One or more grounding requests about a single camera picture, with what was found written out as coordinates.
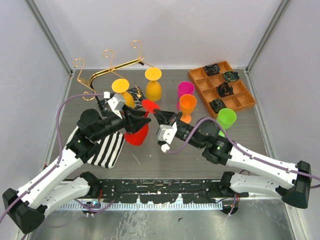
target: black and white patterned cloth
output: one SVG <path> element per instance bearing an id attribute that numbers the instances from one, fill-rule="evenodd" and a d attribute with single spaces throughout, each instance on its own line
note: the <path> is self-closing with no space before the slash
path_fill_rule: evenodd
<path id="1" fill-rule="evenodd" d="M 78 130 L 76 127 L 68 138 L 67 143 L 69 143 Z M 98 141 L 99 152 L 93 155 L 87 163 L 95 166 L 100 166 L 103 168 L 111 169 L 115 166 L 122 147 L 125 143 L 125 137 L 121 132 L 115 132 L 110 134 L 106 138 Z"/>

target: pink cup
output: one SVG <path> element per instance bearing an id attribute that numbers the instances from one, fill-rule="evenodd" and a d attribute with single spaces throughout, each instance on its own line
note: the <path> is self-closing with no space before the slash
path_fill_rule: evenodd
<path id="1" fill-rule="evenodd" d="M 185 94 L 193 95 L 195 91 L 195 86 L 189 81 L 180 82 L 178 85 L 178 97 L 179 99 Z M 176 108 L 180 111 L 179 102 L 176 104 Z"/>

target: gold rack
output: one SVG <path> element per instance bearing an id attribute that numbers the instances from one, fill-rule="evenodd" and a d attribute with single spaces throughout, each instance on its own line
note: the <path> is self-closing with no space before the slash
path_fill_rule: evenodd
<path id="1" fill-rule="evenodd" d="M 75 68 L 78 68 L 78 67 L 79 67 L 79 63 L 78 63 L 78 62 L 79 62 L 79 61 L 82 61 L 82 67 L 81 67 L 80 73 L 79 73 L 79 75 L 78 75 L 78 77 L 77 77 L 76 80 L 77 80 L 79 83 L 81 83 L 82 85 L 84 85 L 85 87 L 87 87 L 88 89 L 90 89 L 93 93 L 96 93 L 96 91 L 95 91 L 95 89 L 94 89 L 94 87 L 93 87 L 93 81 L 94 81 L 96 78 L 98 78 L 98 77 L 101 77 L 101 76 L 103 76 L 103 75 L 105 75 L 105 74 L 109 74 L 109 73 L 114 73 L 114 74 L 118 75 L 117 73 L 115 73 L 116 70 L 119 70 L 119 69 L 128 67 L 128 66 L 133 65 L 133 64 L 139 64 L 139 63 L 146 64 L 146 65 L 150 66 L 151 68 L 154 68 L 154 66 L 152 66 L 152 65 L 146 63 L 145 61 L 143 61 L 143 60 L 144 60 L 144 57 L 141 56 L 141 50 L 142 50 L 143 44 L 142 44 L 141 41 L 139 41 L 139 40 L 133 40 L 133 41 L 130 43 L 130 46 L 131 46 L 133 49 L 136 49 L 136 48 L 139 46 L 139 53 L 138 53 L 137 59 L 128 61 L 128 62 L 126 62 L 126 63 L 122 63 L 122 64 L 120 64 L 120 65 L 118 65 L 118 66 L 115 66 L 115 67 L 111 67 L 111 66 L 112 66 L 112 61 L 113 61 L 114 56 L 115 56 L 115 53 L 114 53 L 111 49 L 106 49 L 106 50 L 104 50 L 103 53 L 102 53 L 102 56 L 103 56 L 103 57 L 109 58 L 109 53 L 112 53 L 112 57 L 111 57 L 111 60 L 110 60 L 109 67 L 108 67 L 107 69 L 105 69 L 105 70 L 98 71 L 98 72 L 96 72 L 95 74 L 93 74 L 93 75 L 90 77 L 89 81 L 87 81 L 87 80 L 85 80 L 85 79 L 83 79 L 83 78 L 80 78 L 81 73 L 82 73 L 82 71 L 83 71 L 83 69 L 84 69 L 84 67 L 85 67 L 85 63 L 86 63 L 85 60 L 84 60 L 83 58 L 77 58 L 77 59 L 75 59 L 75 60 L 73 61 L 73 66 L 74 66 Z M 86 100 L 86 101 L 91 101 L 91 100 L 93 100 L 94 98 L 95 98 L 95 97 L 92 97 L 92 98 L 89 98 L 89 99 L 88 99 L 88 98 L 85 98 L 85 97 L 83 96 L 83 99 Z"/>

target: green cup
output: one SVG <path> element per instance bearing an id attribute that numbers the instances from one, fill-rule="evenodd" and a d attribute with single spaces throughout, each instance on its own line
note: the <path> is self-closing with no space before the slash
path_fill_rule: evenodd
<path id="1" fill-rule="evenodd" d="M 221 127 L 226 130 L 230 128 L 237 120 L 237 114 L 230 108 L 223 108 L 219 111 L 216 121 Z M 225 136 L 222 131 L 219 132 L 220 136 Z"/>

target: white wall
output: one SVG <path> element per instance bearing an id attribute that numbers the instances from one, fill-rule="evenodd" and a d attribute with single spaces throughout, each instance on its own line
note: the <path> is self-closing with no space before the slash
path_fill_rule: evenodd
<path id="1" fill-rule="evenodd" d="M 103 69 L 137 57 L 160 68 L 195 68 L 228 60 L 247 66 L 281 0 L 35 0 L 71 58 Z"/>
<path id="2" fill-rule="evenodd" d="M 68 73 L 24 1 L 0 1 L 0 25 L 2 195 L 39 173 Z M 0 225 L 0 239 L 14 239 L 15 231 L 7 216 Z"/>
<path id="3" fill-rule="evenodd" d="M 309 162 L 320 176 L 320 1 L 292 1 L 252 70 L 258 102 L 276 155 Z M 310 237 L 319 239 L 320 189 L 301 210 Z"/>

